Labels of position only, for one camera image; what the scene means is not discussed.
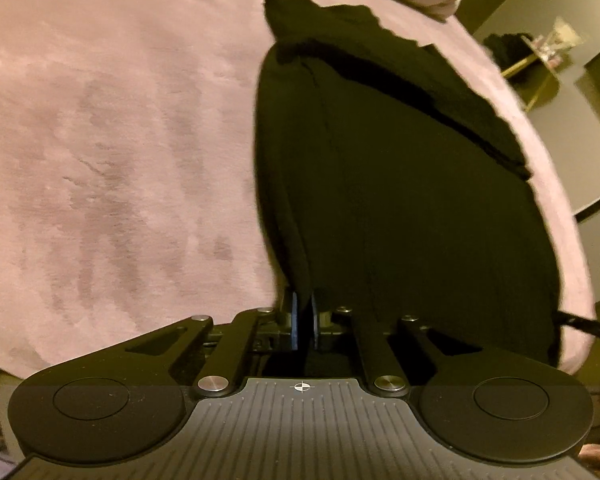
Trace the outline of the black garment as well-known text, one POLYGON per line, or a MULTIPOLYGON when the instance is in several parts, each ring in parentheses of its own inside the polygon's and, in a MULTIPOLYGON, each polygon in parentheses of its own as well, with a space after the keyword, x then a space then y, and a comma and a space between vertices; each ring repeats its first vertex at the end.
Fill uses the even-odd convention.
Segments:
POLYGON ((265 0, 261 217, 289 288, 556 365, 560 276, 507 122, 366 6, 265 0))

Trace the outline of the purple bed cover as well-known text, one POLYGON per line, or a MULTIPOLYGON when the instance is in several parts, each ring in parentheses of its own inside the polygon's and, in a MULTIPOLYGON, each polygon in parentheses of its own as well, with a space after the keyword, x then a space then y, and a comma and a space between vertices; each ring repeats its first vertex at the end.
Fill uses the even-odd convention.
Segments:
MULTIPOLYGON (((560 276, 595 314, 568 198, 486 52, 456 18, 366 6, 436 48, 507 122, 560 276)), ((230 322, 289 288, 264 227, 256 106, 265 0, 0 0, 0 369, 27 378, 195 314, 230 322)))

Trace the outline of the yellow side table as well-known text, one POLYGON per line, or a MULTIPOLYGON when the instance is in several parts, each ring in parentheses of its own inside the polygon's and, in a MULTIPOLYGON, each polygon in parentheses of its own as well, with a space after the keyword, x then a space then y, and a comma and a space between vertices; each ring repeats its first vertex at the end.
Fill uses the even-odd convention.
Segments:
POLYGON ((540 47, 537 41, 522 37, 528 54, 501 71, 501 76, 515 90, 521 109, 530 113, 553 101, 562 82, 558 74, 557 55, 540 47))

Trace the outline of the cream paper bag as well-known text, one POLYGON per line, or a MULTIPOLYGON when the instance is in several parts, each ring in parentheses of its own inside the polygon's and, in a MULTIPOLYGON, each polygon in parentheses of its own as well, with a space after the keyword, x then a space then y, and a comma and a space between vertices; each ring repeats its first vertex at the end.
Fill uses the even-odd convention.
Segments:
POLYGON ((579 34, 571 24, 561 16, 555 18, 553 28, 548 33, 544 46, 551 54, 567 52, 585 42, 585 36, 579 34))

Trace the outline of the black cloth on table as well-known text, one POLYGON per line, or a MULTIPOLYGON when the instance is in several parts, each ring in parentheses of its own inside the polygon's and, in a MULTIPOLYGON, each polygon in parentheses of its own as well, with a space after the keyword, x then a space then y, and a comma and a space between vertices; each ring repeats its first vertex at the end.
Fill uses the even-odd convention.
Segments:
POLYGON ((491 34, 483 39, 482 45, 500 70, 507 70, 532 53, 527 42, 532 40, 528 32, 516 34, 491 34))

